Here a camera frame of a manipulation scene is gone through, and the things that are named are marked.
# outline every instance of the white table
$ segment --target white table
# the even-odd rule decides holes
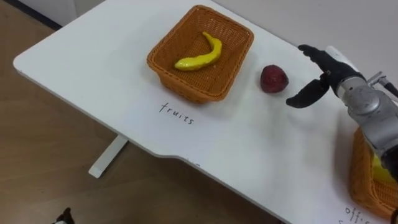
[[[151,48],[195,4],[255,35],[229,95],[206,105],[163,88],[146,64]],[[270,64],[290,78],[280,94],[259,88],[259,74]],[[94,165],[97,176],[128,139],[155,156],[191,164],[286,222],[308,224],[323,204],[323,186],[336,175],[335,152],[349,159],[354,125],[332,92],[304,110],[285,105],[321,74],[318,67],[293,45],[210,0],[108,0],[18,56],[14,66],[119,134]],[[193,124],[161,111],[166,103]]]

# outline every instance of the yellow object in basket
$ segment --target yellow object in basket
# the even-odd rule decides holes
[[[381,165],[381,161],[376,155],[373,155],[372,169],[373,178],[375,180],[383,182],[394,182],[394,179],[391,177],[390,173],[388,173],[388,170],[383,168],[383,166]]]
[[[211,45],[212,51],[205,55],[199,55],[197,57],[187,57],[180,59],[174,67],[182,71],[194,71],[198,70],[204,66],[210,65],[219,59],[221,55],[221,48],[223,44],[217,38],[212,37],[207,32],[202,32],[206,37],[207,41]]]

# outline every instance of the table leg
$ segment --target table leg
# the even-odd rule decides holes
[[[118,135],[113,142],[105,149],[102,155],[95,161],[88,171],[95,178],[101,177],[102,173],[109,166],[112,160],[117,156],[123,146],[128,142],[127,139]]]

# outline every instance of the basket rim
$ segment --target basket rim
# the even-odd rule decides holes
[[[225,82],[223,88],[221,89],[220,92],[218,93],[209,93],[208,91],[202,90],[197,88],[196,86],[193,86],[189,83],[187,83],[185,80],[182,80],[181,78],[179,78],[178,76],[176,76],[175,74],[167,71],[166,69],[158,66],[155,63],[154,57],[157,55],[157,53],[160,50],[160,47],[162,46],[162,44],[166,41],[168,41],[175,33],[176,31],[181,28],[181,26],[184,25],[184,22],[193,15],[193,13],[198,10],[198,9],[202,9],[208,12],[211,12],[213,14],[216,14],[218,16],[224,17],[227,20],[230,20],[231,22],[237,24],[239,26],[239,28],[241,30],[244,30],[245,32],[248,33],[248,38],[246,39],[246,43],[244,45],[244,50],[242,52],[240,52],[240,56],[238,57],[237,61],[242,61],[241,63],[237,63],[234,67],[233,70],[239,68],[242,64],[243,64],[243,59],[246,57],[247,52],[250,49],[250,46],[252,45],[253,41],[254,41],[254,34],[253,32],[247,28],[246,26],[236,22],[235,20],[231,19],[230,17],[208,7],[208,6],[204,6],[204,5],[195,5],[193,6],[178,22],[177,24],[159,41],[159,43],[150,51],[150,53],[147,56],[147,64],[148,66],[150,66],[150,68],[152,68],[153,70],[155,70],[158,73],[158,76],[162,76],[162,78],[171,78],[173,80],[176,80],[179,82],[180,85],[184,85],[189,87],[191,90],[195,91],[196,94],[201,94],[202,96],[206,96],[207,98],[210,98],[209,100],[222,100],[225,96],[226,93],[228,93],[229,89],[231,88],[232,82],[234,81],[236,75],[239,73],[239,71],[237,71],[237,74],[235,75],[230,75],[228,77],[228,81]]]

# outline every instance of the yellow banana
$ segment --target yellow banana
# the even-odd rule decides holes
[[[198,70],[199,68],[202,68],[204,66],[207,66],[207,65],[210,65],[210,64],[216,62],[217,59],[220,57],[221,48],[223,46],[221,41],[217,38],[212,37],[207,32],[202,32],[202,34],[206,37],[207,41],[210,43],[212,51],[205,55],[199,55],[197,57],[187,57],[187,58],[180,59],[174,65],[174,67],[176,69],[179,69],[182,71]]]

